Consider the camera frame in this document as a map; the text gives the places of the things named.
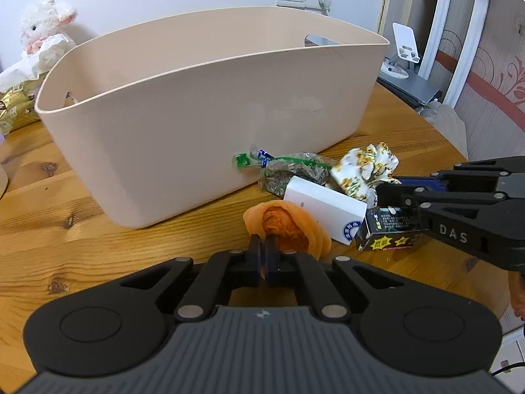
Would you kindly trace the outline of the right human hand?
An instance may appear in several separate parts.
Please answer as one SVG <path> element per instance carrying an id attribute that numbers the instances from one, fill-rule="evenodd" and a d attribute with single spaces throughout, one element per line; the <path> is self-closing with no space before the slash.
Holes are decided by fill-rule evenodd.
<path id="1" fill-rule="evenodd" d="M 525 279 L 520 272 L 508 272 L 511 306 L 515 316 L 525 320 Z"/>

